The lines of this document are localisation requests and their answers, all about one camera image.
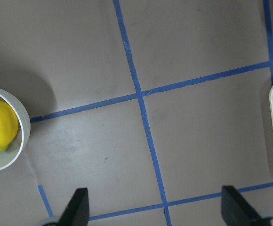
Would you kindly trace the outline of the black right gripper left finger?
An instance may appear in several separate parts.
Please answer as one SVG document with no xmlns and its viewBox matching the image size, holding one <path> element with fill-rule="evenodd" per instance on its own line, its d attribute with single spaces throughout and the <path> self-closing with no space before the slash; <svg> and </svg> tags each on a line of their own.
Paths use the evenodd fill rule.
<svg viewBox="0 0 273 226">
<path fill-rule="evenodd" d="M 87 188 L 77 188 L 62 213 L 58 226 L 87 226 L 90 218 Z"/>
</svg>

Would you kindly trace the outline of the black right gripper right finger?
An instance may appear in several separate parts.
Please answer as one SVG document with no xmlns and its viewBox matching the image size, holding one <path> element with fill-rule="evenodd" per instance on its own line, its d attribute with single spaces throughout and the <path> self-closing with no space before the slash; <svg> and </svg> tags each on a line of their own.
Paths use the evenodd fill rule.
<svg viewBox="0 0 273 226">
<path fill-rule="evenodd" d="M 222 186 L 221 216 L 227 226 L 268 225 L 234 186 Z"/>
</svg>

